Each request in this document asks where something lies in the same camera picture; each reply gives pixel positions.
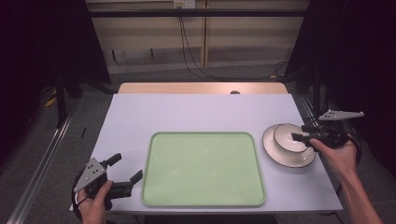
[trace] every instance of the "human arm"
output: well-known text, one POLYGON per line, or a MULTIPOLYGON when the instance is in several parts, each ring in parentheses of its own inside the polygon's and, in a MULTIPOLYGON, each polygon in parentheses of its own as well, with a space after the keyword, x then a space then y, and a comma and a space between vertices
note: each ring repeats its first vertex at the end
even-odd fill
POLYGON ((77 196, 79 211, 84 224, 106 224, 105 197, 113 182, 107 182, 99 189, 94 199, 87 198, 88 194, 82 189, 77 196))
POLYGON ((348 141, 343 147, 332 149, 317 139, 311 139, 310 143, 323 153, 340 181, 352 223, 383 223, 358 177, 355 145, 348 141))

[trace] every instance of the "green tray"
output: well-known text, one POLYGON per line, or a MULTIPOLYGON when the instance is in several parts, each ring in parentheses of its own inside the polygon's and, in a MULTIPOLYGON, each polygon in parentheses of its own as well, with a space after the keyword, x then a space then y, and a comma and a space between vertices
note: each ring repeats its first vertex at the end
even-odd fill
POLYGON ((249 133, 155 133, 142 199, 146 205, 258 206, 265 190, 249 133))

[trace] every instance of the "power outlet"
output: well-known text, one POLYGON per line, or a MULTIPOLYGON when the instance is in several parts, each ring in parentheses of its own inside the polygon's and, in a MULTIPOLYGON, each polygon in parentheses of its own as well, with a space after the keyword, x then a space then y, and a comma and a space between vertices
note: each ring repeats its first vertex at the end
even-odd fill
POLYGON ((184 0, 174 0, 174 8, 184 8, 184 0))
POLYGON ((184 0, 184 8, 195 9, 195 0, 184 0))

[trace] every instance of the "table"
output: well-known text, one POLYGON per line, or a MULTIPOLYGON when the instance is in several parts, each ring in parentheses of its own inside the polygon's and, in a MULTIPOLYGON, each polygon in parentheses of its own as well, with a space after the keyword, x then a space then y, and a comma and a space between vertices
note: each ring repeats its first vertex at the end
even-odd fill
POLYGON ((112 211, 171 215, 273 214, 342 209, 319 157, 305 168, 293 169, 272 161, 263 150, 262 134, 272 124, 303 124, 291 95, 286 94, 285 90, 279 83, 122 85, 120 94, 113 98, 92 153, 98 160, 105 160, 118 152, 122 154, 123 159, 107 169, 110 179, 121 182, 140 169, 145 172, 149 140, 156 132, 247 132, 256 142, 267 198, 259 207, 146 206, 141 199, 140 181, 135 185, 131 198, 113 201, 112 211), (144 93, 124 93, 137 92, 139 88, 144 93), (159 94, 161 89, 166 94, 159 94), (230 91, 240 91, 242 94, 231 95, 230 91))

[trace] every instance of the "horizontal black bar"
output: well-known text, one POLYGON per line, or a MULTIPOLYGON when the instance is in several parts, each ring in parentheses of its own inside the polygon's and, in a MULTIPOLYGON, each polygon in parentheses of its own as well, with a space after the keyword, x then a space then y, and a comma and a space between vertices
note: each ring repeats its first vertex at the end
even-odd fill
POLYGON ((90 10, 93 18, 127 17, 304 17, 306 10, 290 9, 139 9, 90 10))

